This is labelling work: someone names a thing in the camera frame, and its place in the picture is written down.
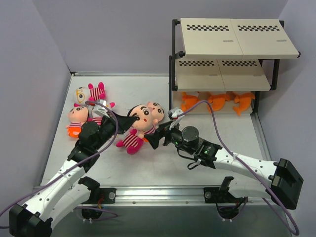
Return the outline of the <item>orange shark plush back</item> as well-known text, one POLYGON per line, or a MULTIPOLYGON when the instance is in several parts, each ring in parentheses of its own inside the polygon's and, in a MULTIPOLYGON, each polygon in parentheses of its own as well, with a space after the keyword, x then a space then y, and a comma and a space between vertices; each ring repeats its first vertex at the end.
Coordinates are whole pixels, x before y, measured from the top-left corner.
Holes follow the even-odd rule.
POLYGON ((182 95, 182 102, 181 102, 181 109, 182 111, 187 111, 192 106, 194 106, 197 102, 199 102, 199 92, 181 92, 182 95))

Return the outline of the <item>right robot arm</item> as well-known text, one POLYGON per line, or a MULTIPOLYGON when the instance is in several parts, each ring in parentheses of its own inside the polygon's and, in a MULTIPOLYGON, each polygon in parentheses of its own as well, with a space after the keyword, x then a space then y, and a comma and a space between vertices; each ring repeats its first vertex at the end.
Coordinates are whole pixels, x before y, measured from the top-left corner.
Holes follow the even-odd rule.
POLYGON ((225 185, 219 189, 220 199, 225 202, 243 196, 262 198, 267 194, 274 203, 282 203, 286 209, 297 208, 304 179, 287 159, 268 161, 237 153, 230 154, 222 146, 201 138, 194 126, 180 130, 177 125, 172 127, 170 122, 159 125, 154 133, 146 134, 145 139, 153 149, 157 149, 163 139, 164 146, 172 143, 177 150, 189 154, 192 163, 188 165, 188 169, 202 165, 228 170, 256 179, 264 186, 263 191, 244 188, 238 192, 232 185, 225 185))

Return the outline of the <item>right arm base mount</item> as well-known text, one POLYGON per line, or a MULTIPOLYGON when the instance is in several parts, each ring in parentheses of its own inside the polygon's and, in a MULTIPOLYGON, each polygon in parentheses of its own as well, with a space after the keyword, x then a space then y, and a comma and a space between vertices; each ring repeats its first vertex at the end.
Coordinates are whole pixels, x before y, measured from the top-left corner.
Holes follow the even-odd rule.
POLYGON ((203 192, 205 203, 220 203, 222 200, 222 194, 218 187, 205 187, 203 192))

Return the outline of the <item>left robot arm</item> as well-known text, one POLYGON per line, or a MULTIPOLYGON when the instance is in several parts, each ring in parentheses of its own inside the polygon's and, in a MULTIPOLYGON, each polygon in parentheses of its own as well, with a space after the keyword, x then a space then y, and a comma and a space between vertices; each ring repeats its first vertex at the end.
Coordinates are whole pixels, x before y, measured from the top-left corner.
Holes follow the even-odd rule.
POLYGON ((49 237, 55 226, 78 205, 96 202, 99 183, 86 176, 98 160, 100 149, 108 140, 114 141, 136 121, 135 117, 114 115, 83 124, 79 139, 59 171, 48 184, 33 194, 23 205, 15 204, 9 211, 9 232, 14 237, 49 237))

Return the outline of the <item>orange shark plush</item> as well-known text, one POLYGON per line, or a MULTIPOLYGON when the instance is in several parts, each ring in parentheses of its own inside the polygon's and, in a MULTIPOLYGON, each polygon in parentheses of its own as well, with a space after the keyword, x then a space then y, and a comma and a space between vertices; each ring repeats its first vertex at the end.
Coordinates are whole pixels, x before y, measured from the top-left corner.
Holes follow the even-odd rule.
POLYGON ((208 102, 211 104, 213 111, 221 110, 227 101, 231 98, 227 93, 209 92, 208 102))
POLYGON ((246 92, 242 94, 238 94, 233 92, 234 102, 239 104, 238 106, 233 106, 233 110, 237 113, 238 116, 241 116, 241 113, 246 111, 250 105, 251 101, 255 100, 255 95, 251 92, 246 92))
POLYGON ((197 102, 199 102, 199 92, 181 92, 182 95, 182 102, 181 102, 181 109, 182 111, 187 111, 192 106, 194 106, 197 102))

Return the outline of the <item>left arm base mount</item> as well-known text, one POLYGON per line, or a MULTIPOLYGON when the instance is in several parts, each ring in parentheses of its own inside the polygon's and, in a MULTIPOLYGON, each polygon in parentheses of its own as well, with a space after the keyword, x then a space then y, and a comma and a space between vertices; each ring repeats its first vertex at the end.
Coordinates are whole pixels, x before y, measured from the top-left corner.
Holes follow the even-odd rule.
POLYGON ((116 188, 100 188, 98 204, 113 204, 116 201, 116 188))

